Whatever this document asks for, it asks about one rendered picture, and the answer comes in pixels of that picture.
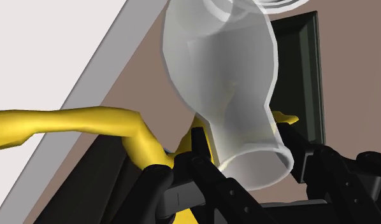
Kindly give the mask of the dark framed wall picture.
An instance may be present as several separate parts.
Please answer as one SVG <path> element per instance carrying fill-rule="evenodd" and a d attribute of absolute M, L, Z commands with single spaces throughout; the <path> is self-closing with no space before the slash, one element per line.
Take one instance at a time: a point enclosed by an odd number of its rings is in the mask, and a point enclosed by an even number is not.
<path fill-rule="evenodd" d="M 312 143 L 326 142 L 318 12 L 272 21 L 278 48 L 273 111 L 295 115 L 293 127 Z"/>

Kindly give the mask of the clear glass vase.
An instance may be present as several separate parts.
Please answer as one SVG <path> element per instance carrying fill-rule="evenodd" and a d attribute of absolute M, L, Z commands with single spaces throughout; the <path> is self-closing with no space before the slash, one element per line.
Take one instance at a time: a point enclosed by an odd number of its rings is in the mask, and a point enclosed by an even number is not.
<path fill-rule="evenodd" d="M 205 123 L 225 176 L 260 190 L 290 174 L 294 159 L 270 109 L 277 41 L 257 0 L 170 0 L 162 52 L 179 95 Z"/>

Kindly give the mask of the yellow figure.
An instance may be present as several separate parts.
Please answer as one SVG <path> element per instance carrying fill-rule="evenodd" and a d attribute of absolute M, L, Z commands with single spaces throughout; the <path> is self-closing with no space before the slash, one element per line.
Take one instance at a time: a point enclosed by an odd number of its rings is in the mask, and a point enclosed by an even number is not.
<path fill-rule="evenodd" d="M 0 150 L 19 146 L 33 134 L 76 131 L 119 136 L 131 161 L 140 169 L 159 164 L 174 167 L 174 158 L 191 151 L 188 132 L 174 153 L 166 153 L 138 112 L 91 107 L 57 111 L 0 111 Z"/>

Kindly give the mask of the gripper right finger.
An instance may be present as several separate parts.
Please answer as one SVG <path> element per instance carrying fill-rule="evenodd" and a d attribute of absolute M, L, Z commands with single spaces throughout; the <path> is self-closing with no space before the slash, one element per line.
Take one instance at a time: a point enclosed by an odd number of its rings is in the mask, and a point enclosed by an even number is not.
<path fill-rule="evenodd" d="M 309 199 L 325 200 L 339 224 L 381 224 L 381 153 L 365 151 L 351 160 L 310 143 L 288 123 L 279 123 L 278 131 L 294 158 L 291 174 L 307 185 Z"/>

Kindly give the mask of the black boxy furniture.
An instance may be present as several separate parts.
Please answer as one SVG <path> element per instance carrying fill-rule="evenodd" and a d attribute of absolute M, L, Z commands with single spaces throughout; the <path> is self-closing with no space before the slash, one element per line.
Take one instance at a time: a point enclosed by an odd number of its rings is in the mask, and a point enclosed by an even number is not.
<path fill-rule="evenodd" d="M 110 224 L 140 173 L 120 137 L 100 135 L 34 224 Z"/>

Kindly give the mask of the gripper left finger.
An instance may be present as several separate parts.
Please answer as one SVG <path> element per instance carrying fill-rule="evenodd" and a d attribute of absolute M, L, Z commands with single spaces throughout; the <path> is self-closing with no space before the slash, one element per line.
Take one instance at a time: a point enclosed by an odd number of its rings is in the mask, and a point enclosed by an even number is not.
<path fill-rule="evenodd" d="M 201 127 L 191 129 L 192 150 L 179 154 L 185 171 L 205 198 L 201 219 L 206 224 L 278 224 L 237 180 L 225 177 L 206 156 L 207 141 Z M 123 201 L 114 224 L 174 224 L 176 215 L 158 217 L 159 200 L 174 180 L 167 165 L 143 169 Z"/>

